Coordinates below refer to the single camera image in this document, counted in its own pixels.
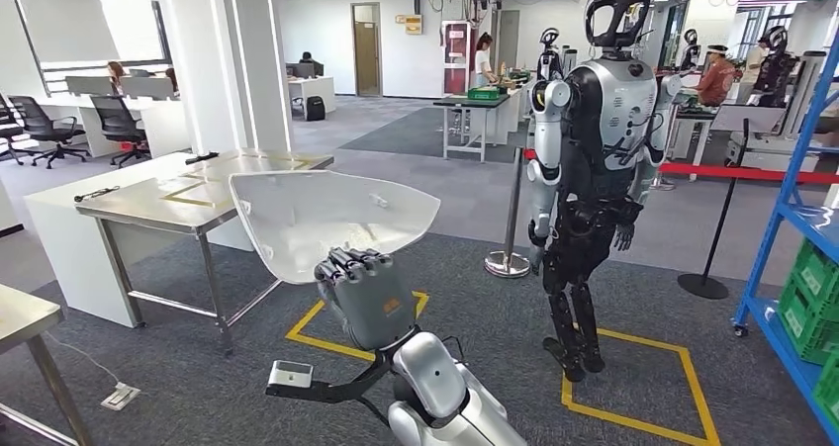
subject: floor power outlet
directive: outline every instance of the floor power outlet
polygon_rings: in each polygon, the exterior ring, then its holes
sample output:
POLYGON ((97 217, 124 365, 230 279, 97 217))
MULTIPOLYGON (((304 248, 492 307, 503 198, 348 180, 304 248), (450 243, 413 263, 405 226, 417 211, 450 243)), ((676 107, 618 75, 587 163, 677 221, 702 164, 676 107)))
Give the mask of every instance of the floor power outlet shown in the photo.
POLYGON ((117 389, 100 403, 107 409, 112 409, 114 411, 120 411, 129 404, 129 401, 133 400, 137 395, 140 394, 140 389, 135 389, 134 387, 129 387, 128 385, 120 382, 117 384, 117 389))

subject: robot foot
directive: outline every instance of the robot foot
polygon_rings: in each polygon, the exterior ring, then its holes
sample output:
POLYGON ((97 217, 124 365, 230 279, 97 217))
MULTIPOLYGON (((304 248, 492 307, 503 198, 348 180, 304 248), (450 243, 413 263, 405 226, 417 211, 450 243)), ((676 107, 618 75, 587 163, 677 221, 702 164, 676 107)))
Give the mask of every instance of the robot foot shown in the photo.
POLYGON ((565 378, 569 382, 582 382, 586 378, 586 371, 583 370, 580 363, 580 356, 566 351, 558 340, 553 337, 545 337, 542 340, 542 347, 559 362, 563 372, 565 372, 565 378))
POLYGON ((601 357, 600 347, 589 347, 587 345, 583 349, 583 366, 593 374, 602 371, 606 367, 606 362, 601 357))

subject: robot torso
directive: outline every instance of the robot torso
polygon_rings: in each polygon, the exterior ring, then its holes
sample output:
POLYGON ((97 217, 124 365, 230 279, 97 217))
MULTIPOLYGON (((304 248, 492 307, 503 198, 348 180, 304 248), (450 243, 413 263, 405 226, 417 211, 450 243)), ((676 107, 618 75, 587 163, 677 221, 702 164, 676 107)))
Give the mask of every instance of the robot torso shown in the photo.
POLYGON ((598 58, 575 67, 566 82, 575 99, 565 115, 563 186, 583 200, 622 198, 654 118, 653 71, 640 60, 598 58))

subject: gray carpet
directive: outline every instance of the gray carpet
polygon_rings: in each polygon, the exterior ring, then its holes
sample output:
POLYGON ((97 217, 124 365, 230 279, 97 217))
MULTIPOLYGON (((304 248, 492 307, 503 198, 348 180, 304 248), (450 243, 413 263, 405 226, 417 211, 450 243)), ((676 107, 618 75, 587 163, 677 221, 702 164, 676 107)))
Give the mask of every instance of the gray carpet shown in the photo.
MULTIPOLYGON (((443 133, 439 131, 442 125, 441 108, 422 108, 340 148, 442 157, 443 133)), ((526 141, 527 125, 519 124, 518 131, 508 135, 507 144, 487 145, 486 160, 512 163, 513 149, 525 146, 526 141)), ((468 152, 449 151, 448 156, 455 159, 480 159, 479 154, 468 152)))
MULTIPOLYGON (((404 282, 427 292, 420 325, 463 342, 470 369, 507 407, 530 445, 672 445, 674 441, 569 411, 560 402, 561 371, 541 349, 551 332, 548 308, 534 277, 501 280, 480 260, 492 243, 430 234, 397 254, 404 282)), ((240 304, 271 280, 250 253, 214 248, 226 301, 240 304)), ((136 288, 206 306, 197 244, 184 242, 132 268, 136 288)), ((735 338, 729 325, 742 289, 732 298, 694 298, 676 284, 678 272, 606 262, 591 286, 602 328, 684 345, 722 444, 828 444, 803 398, 760 332, 735 338)), ((60 301, 56 283, 37 294, 60 301)), ((59 369, 99 445, 394 445, 363 406, 280 400, 263 394, 271 361, 316 365, 316 377, 347 381, 357 359, 292 342, 285 333, 316 302, 313 287, 275 292, 233 328, 235 355, 225 359, 206 319, 142 304, 148 327, 127 329, 70 310, 52 334, 89 352, 143 394, 122 412, 99 402, 113 390, 107 374, 81 355, 47 340, 59 369)), ((344 342, 321 312, 303 333, 344 342)), ((575 403, 703 437, 699 414, 675 353, 603 337, 606 370, 573 389, 575 403)), ((369 398, 388 403, 383 381, 369 398)), ((0 356, 0 401, 66 431, 25 348, 0 356)), ((2 445, 47 445, 9 425, 2 445)))

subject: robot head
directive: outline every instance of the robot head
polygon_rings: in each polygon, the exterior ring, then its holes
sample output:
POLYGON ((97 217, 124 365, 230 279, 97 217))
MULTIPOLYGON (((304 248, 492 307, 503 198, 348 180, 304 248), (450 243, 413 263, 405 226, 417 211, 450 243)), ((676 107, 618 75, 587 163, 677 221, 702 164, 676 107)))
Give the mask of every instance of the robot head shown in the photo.
POLYGON ((559 31, 556 28, 548 28, 542 31, 542 37, 539 39, 539 43, 545 47, 553 47, 553 43, 557 39, 559 39, 559 31))
POLYGON ((769 50, 774 52, 787 50, 787 28, 784 26, 769 29, 763 37, 769 42, 769 50))
POLYGON ((688 29, 685 32, 685 42, 689 45, 696 45, 697 40, 699 39, 699 34, 697 34, 696 29, 688 29))
POLYGON ((586 5, 586 38, 595 47, 612 47, 620 48, 635 44, 635 38, 638 31, 644 25, 647 19, 647 12, 650 9, 650 0, 589 0, 586 5), (641 15, 638 21, 625 31, 619 29, 623 26, 623 17, 626 11, 634 4, 642 3, 641 15), (606 31, 598 36, 594 35, 593 20, 595 11, 598 9, 610 6, 612 8, 611 22, 608 24, 606 31))

